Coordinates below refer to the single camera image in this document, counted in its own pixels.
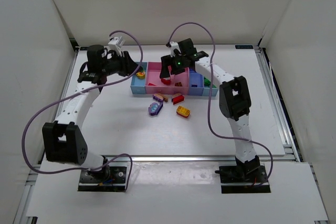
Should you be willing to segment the green lego brick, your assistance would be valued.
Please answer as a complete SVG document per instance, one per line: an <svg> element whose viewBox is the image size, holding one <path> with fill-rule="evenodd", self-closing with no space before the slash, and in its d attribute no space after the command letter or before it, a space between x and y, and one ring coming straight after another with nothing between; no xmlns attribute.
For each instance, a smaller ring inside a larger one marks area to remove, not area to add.
<svg viewBox="0 0 336 224"><path fill-rule="evenodd" d="M210 88L210 87L216 88L216 86L214 84L212 84L211 81L208 80L207 78L204 78L204 87L206 87L206 88Z"/></svg>

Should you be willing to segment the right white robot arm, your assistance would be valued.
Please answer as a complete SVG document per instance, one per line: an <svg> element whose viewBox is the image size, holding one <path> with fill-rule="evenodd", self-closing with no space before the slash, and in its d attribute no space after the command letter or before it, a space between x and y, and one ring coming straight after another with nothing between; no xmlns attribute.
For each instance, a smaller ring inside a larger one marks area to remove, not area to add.
<svg viewBox="0 0 336 224"><path fill-rule="evenodd" d="M251 141L249 113L251 98L247 80L243 76L236 77L214 64L212 58L204 51L197 51L192 40L168 42L170 54L161 57L161 79L169 79L186 68L192 69L208 80L219 91L219 108L228 119L235 141L235 159L237 166L251 172L260 166L259 157Z"/></svg>

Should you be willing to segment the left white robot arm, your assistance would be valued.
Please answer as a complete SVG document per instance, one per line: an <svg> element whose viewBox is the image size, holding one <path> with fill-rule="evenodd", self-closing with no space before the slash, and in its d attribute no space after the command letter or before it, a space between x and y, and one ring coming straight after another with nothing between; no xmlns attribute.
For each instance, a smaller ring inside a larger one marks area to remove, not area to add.
<svg viewBox="0 0 336 224"><path fill-rule="evenodd" d="M92 153L81 132L83 122L95 99L107 85L107 77L131 77L140 70L121 46L108 44L87 48L87 61L81 66L75 92L65 109L52 123L42 128L47 161L73 164L93 173L104 170L107 159Z"/></svg>

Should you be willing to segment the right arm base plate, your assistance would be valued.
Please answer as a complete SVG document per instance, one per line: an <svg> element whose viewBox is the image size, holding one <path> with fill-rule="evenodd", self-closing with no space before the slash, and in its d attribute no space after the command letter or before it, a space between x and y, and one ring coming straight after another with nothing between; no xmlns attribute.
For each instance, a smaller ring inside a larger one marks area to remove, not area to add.
<svg viewBox="0 0 336 224"><path fill-rule="evenodd" d="M238 166L220 166L215 174L220 177L222 194L271 193L264 165L247 175Z"/></svg>

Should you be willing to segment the red heart lego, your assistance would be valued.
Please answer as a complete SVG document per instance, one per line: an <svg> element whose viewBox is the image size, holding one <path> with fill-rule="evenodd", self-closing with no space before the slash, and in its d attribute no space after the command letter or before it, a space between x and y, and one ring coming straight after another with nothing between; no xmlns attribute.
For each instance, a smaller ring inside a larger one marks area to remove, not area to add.
<svg viewBox="0 0 336 224"><path fill-rule="evenodd" d="M161 82L166 85L166 86L170 86L171 85L171 78L161 78Z"/></svg>

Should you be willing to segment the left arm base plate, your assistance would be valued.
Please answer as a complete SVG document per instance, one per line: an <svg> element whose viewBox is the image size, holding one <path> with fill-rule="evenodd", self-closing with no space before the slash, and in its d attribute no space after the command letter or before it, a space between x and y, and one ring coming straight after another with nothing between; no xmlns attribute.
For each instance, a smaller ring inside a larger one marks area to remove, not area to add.
<svg viewBox="0 0 336 224"><path fill-rule="evenodd" d="M126 191L129 166L127 162L112 162L105 176L97 176L89 172L81 172L77 191L80 192L109 192Z"/></svg>

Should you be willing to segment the yellow curved lego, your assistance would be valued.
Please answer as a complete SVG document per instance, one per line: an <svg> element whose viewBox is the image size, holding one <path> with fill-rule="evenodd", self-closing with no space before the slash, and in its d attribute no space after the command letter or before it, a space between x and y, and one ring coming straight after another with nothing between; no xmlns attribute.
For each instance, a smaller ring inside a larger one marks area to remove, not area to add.
<svg viewBox="0 0 336 224"><path fill-rule="evenodd" d="M183 106L178 106L176 109L176 114L183 118L188 118L191 114L191 111Z"/></svg>

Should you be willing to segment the yellow pineapple lego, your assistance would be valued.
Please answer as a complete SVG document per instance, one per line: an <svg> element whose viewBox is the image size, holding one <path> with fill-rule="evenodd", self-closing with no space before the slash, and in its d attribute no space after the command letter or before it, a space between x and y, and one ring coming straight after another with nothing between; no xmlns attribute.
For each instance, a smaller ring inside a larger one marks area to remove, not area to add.
<svg viewBox="0 0 336 224"><path fill-rule="evenodd" d="M137 77L138 79L140 79L140 80L144 80L144 79L145 79L145 76L146 76L146 73L145 73L144 70L142 70L142 71L137 72L135 75L136 75L136 77Z"/></svg>

